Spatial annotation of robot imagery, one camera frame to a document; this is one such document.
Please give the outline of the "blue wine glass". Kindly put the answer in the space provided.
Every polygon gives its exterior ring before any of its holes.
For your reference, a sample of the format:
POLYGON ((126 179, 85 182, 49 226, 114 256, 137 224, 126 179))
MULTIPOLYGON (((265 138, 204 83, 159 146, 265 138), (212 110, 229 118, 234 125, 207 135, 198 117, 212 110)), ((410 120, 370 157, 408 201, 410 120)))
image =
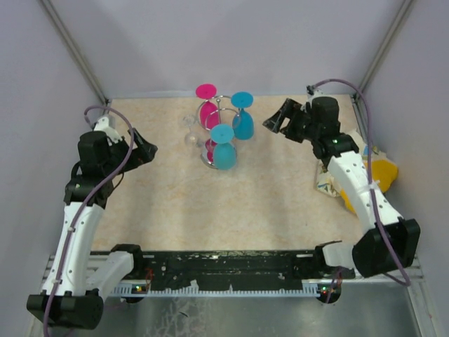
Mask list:
POLYGON ((218 124, 210 131, 210 138, 215 143, 213 163, 219 170, 229 170, 236 165, 236 150, 232 145, 234 129, 228 124, 218 124))
POLYGON ((254 135, 254 122, 250 113, 246 111, 251 107, 254 98, 249 92, 240 91, 231 97, 232 105, 238 110, 232 120, 235 138, 239 140, 250 140, 254 135))

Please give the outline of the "blue wine glass front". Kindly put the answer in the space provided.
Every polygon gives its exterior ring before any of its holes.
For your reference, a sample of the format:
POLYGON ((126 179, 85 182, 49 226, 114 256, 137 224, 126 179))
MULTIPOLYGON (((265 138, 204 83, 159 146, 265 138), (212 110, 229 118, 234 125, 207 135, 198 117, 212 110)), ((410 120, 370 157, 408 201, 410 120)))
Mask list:
POLYGON ((210 131, 210 138, 215 143, 213 163, 219 170, 229 170, 236 165, 236 150, 232 145, 234 129, 228 124, 218 124, 210 131))

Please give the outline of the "clear wine glass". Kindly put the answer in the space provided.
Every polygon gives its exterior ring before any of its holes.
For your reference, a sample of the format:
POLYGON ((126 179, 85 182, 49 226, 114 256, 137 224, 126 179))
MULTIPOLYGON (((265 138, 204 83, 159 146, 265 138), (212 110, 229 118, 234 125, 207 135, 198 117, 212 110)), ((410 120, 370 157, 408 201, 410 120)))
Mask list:
POLYGON ((183 117, 182 125, 188 129, 188 132, 185 135, 185 144, 190 147, 198 147, 199 135, 194 130, 194 126, 196 125, 196 117, 192 114, 183 117))

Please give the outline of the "dinosaur print yellow cloth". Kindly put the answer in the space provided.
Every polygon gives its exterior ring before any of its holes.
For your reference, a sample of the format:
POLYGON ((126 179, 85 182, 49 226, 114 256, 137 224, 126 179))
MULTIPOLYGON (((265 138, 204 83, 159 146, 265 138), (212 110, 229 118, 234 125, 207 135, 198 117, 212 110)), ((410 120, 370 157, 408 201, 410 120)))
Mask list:
MULTIPOLYGON (((368 145, 362 139, 356 129, 347 132, 356 143, 359 153, 362 156, 365 167, 368 167, 368 145)), ((378 186, 382 193, 385 193, 391 184, 398 177, 398 166, 387 157, 387 154, 380 151, 377 146, 372 147, 372 174, 373 180, 378 182, 378 186)), ((325 166, 318 161, 315 174, 315 188, 330 197, 341 197, 345 207, 355 213, 347 195, 342 187, 335 182, 334 177, 328 172, 325 166)))

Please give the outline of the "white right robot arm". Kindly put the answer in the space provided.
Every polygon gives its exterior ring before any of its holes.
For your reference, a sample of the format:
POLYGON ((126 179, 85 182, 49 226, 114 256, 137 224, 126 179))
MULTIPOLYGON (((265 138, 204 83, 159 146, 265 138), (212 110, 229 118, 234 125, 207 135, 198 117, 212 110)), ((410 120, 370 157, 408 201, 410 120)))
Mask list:
POLYGON ((398 270, 408 283, 405 269, 413 264, 420 226, 414 219, 406 220, 387 201, 373 179, 370 162, 363 160, 355 140, 341 132, 337 100, 313 86, 307 90, 306 103, 286 99, 263 125, 291 141, 311 143, 314 156, 346 194, 363 233, 356 244, 329 242, 317 246, 315 273, 327 278, 342 267, 368 278, 390 276, 398 270))

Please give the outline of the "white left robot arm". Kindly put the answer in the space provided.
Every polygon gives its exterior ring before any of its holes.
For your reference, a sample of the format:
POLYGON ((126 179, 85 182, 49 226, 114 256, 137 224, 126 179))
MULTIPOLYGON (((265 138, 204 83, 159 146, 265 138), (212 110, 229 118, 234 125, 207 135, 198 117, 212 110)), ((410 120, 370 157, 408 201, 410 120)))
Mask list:
POLYGON ((120 281, 145 273, 142 249, 117 244, 106 261, 87 274, 93 239, 115 190, 113 179, 151 162, 158 150, 135 128, 129 127, 128 134, 129 142, 116 131, 114 117, 106 114, 79 138, 79 161, 65 187, 64 222, 53 264, 41 292, 27 299, 27 310, 42 322, 45 336, 52 327, 95 329, 120 281))

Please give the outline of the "chrome wine glass rack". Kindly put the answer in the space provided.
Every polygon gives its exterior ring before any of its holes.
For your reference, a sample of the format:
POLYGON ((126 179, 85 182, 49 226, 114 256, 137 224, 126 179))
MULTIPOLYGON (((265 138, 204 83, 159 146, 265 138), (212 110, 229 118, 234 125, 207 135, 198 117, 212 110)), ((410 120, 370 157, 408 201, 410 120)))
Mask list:
POLYGON ((217 169, 213 162, 213 150, 215 143, 210 138, 210 130, 222 123, 222 112, 233 112, 238 120, 240 113, 236 107, 227 107, 223 100, 231 101, 229 95, 215 95, 212 98, 205 99, 196 109, 196 117, 200 127, 208 132, 208 138, 203 142, 200 158, 202 162, 210 169, 217 169))

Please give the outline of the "pink plastic wine glass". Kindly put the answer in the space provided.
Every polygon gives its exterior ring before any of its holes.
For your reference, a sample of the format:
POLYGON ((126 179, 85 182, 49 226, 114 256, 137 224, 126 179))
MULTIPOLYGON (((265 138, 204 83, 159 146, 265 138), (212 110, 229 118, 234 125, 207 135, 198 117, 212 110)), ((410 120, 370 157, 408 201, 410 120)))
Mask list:
POLYGON ((202 103, 197 109, 197 117, 200 126, 208 132, 208 137, 203 145, 203 152, 201 153, 202 160, 210 167, 214 168, 213 163, 213 149, 215 143, 210 138, 210 131, 213 127, 221 123, 220 114, 218 112, 218 103, 213 100, 217 96, 217 89, 213 84, 201 84, 196 88, 197 98, 202 99, 202 103))

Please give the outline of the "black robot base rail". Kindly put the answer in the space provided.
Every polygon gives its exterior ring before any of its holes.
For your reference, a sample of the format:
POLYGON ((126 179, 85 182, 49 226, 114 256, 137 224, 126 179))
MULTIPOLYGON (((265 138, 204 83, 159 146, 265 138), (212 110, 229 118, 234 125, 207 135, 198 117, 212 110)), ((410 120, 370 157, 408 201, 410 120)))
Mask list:
POLYGON ((343 281, 390 282, 357 269, 326 267, 317 251, 143 251, 118 244, 67 258, 57 288, 61 296, 120 297, 128 302, 168 297, 285 297, 336 301, 343 281))

